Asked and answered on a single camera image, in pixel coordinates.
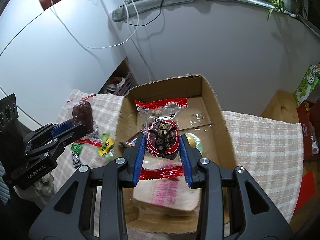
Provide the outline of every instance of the white cable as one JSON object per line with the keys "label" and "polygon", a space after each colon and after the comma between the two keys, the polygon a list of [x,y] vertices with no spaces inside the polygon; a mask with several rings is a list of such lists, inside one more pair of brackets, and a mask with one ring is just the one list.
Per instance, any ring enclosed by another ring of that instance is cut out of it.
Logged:
{"label": "white cable", "polygon": [[[119,46],[119,45],[122,45],[122,44],[124,44],[125,42],[127,42],[129,39],[131,39],[132,38],[132,36],[136,33],[136,31],[137,31],[137,29],[138,29],[138,25],[139,25],[139,12],[138,12],[138,10],[137,10],[137,8],[136,8],[136,5],[134,4],[134,1],[133,0],[131,0],[132,1],[132,3],[133,3],[133,7],[134,7],[134,9],[136,10],[136,13],[137,13],[137,26],[136,26],[136,29],[134,30],[134,32],[132,33],[132,35],[128,38],[128,39],[126,39],[124,42],[122,42],[122,43],[120,43],[120,44],[117,44],[117,45],[112,45],[112,46],[106,46],[106,47],[89,47],[89,46],[86,46],[86,45],[84,45],[83,43],[81,43],[71,32],[70,32],[70,30],[68,29],[68,27],[64,24],[64,22],[60,19],[60,17],[58,16],[58,14],[57,14],[57,11],[56,11],[56,9],[55,9],[55,7],[54,7],[54,4],[53,4],[53,0],[51,0],[51,5],[52,5],[52,8],[53,8],[53,10],[54,10],[54,12],[53,12],[53,14],[59,19],[59,21],[63,24],[63,26],[66,28],[66,30],[68,31],[68,33],[81,45],[81,46],[83,46],[83,47],[86,47],[86,48],[88,48],[88,49],[105,49],[105,48],[111,48],[111,47],[115,47],[115,46]],[[126,11],[127,11],[127,19],[129,18],[129,12],[128,12],[128,9],[126,8]]]}
{"label": "white cable", "polygon": [[[128,30],[128,34],[130,35],[129,12],[128,12],[127,4],[125,3],[125,1],[124,1],[124,8],[125,8],[125,11],[126,11],[126,13],[127,13],[127,30]],[[147,71],[148,71],[148,76],[149,76],[149,81],[151,81],[150,70],[149,70],[150,67],[148,66],[147,62],[145,61],[145,59],[143,58],[142,54],[140,53],[137,45],[134,43],[134,40],[131,39],[131,41],[132,41],[132,43],[134,44],[134,46],[136,47],[137,51],[139,52],[142,60],[143,60],[144,63],[146,64],[146,66],[147,66]]]}

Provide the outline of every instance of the blue gripper pad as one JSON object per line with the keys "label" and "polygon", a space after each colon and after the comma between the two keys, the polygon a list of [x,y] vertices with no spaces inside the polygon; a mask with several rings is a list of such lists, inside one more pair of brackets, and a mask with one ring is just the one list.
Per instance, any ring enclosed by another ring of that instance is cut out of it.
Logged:
{"label": "blue gripper pad", "polygon": [[179,138],[179,142],[180,142],[180,159],[181,159],[184,177],[188,186],[192,187],[193,180],[192,180],[191,164],[188,158],[186,147],[184,146],[181,136]]}
{"label": "blue gripper pad", "polygon": [[133,167],[132,183],[133,183],[134,187],[137,185],[137,183],[139,182],[139,179],[140,179],[140,174],[141,174],[145,151],[146,151],[146,136],[143,135],[142,141],[139,146],[138,154],[136,157],[136,161],[135,161],[134,167]]}
{"label": "blue gripper pad", "polygon": [[59,124],[58,126],[54,127],[51,131],[51,136],[54,138],[57,135],[65,132],[66,130],[73,127],[73,120],[70,119],[68,121],[63,122],[62,124]]}

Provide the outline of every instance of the plastic bag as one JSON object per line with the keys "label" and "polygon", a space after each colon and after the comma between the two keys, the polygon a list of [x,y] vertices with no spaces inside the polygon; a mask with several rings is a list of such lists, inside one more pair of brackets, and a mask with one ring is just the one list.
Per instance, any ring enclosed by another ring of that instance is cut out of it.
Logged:
{"label": "plastic bag", "polygon": [[100,140],[100,139],[86,138],[86,137],[80,138],[79,140],[76,140],[75,142],[80,143],[80,144],[88,143],[88,144],[91,144],[96,147],[102,147],[102,144],[103,144],[102,140]]}
{"label": "plastic bag", "polygon": [[319,142],[316,136],[316,130],[310,121],[309,125],[311,130],[312,155],[317,155],[319,154]]}
{"label": "plastic bag", "polygon": [[88,130],[86,135],[87,138],[99,137],[98,127],[96,125],[91,107],[91,102],[94,96],[96,95],[70,100],[67,102],[68,112],[70,118],[73,119],[73,124],[83,124]]}
{"label": "plastic bag", "polygon": [[132,147],[136,144],[136,141],[138,139],[139,134],[145,134],[146,133],[146,128],[142,128],[139,132],[137,132],[135,135],[133,135],[131,138],[129,138],[126,142],[119,142],[119,145],[122,148],[129,148]]}
{"label": "plastic bag", "polygon": [[146,120],[146,153],[140,179],[172,178],[183,175],[179,158],[177,115],[188,106],[187,98],[154,102],[135,101]]}

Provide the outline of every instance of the screw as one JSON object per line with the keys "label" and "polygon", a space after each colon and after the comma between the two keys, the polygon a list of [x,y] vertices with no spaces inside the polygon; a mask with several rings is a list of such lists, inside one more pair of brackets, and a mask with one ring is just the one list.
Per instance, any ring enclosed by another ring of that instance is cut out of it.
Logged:
{"label": "screw", "polygon": [[200,159],[200,162],[201,162],[202,164],[208,164],[208,163],[210,162],[210,160],[207,159],[207,158],[201,158],[201,159]]}
{"label": "screw", "polygon": [[89,169],[89,167],[88,167],[87,165],[82,165],[82,166],[79,168],[79,171],[80,171],[80,172],[86,172],[88,169]]}
{"label": "screw", "polygon": [[118,164],[123,164],[125,162],[125,158],[118,158],[118,159],[116,159],[116,163],[118,163]]}
{"label": "screw", "polygon": [[245,168],[242,167],[242,166],[238,166],[238,167],[236,167],[236,171],[239,172],[239,173],[244,173],[245,172]]}

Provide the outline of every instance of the pink plaid tablecloth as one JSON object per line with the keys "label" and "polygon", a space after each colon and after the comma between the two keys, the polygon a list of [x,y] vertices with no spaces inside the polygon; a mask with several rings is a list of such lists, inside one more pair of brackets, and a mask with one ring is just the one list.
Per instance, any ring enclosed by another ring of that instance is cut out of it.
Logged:
{"label": "pink plaid tablecloth", "polygon": [[[74,90],[69,100],[89,94]],[[117,119],[123,97],[98,94],[92,109],[101,132],[116,135]],[[253,115],[223,111],[230,132],[238,165],[244,166],[275,203],[284,218],[290,222],[299,196],[303,169],[303,141],[300,124],[289,124]],[[57,123],[68,120],[66,106],[61,110]],[[84,145],[80,155],[82,164],[91,168],[106,165],[94,146]],[[57,160],[52,171],[55,189],[73,174],[70,146]],[[100,205],[100,189],[96,205]],[[99,214],[95,214],[95,235],[98,234]],[[150,234],[128,229],[130,239],[168,239],[166,234]]]}

